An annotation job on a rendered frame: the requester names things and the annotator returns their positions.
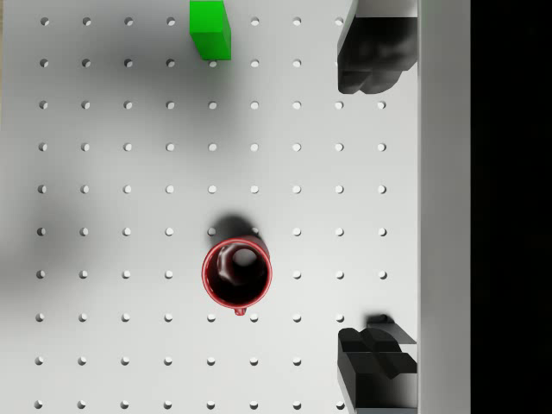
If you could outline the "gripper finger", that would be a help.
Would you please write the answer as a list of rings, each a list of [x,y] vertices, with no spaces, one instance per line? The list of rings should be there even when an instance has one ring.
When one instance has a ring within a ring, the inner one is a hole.
[[[365,329],[340,329],[338,380],[350,411],[416,411],[417,362],[401,347],[416,342],[385,315],[371,315]]]
[[[354,17],[337,56],[342,94],[391,89],[418,59],[416,17]]]

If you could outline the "red mug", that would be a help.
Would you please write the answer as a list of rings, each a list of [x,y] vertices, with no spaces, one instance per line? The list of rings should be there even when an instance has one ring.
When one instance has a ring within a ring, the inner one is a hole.
[[[273,268],[267,245],[258,237],[232,237],[214,245],[204,258],[202,282],[218,304],[243,316],[267,294]]]

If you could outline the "green block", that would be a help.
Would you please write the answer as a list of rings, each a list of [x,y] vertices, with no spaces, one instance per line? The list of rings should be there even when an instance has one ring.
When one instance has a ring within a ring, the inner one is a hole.
[[[203,60],[231,60],[231,28],[223,0],[190,0],[189,22]]]

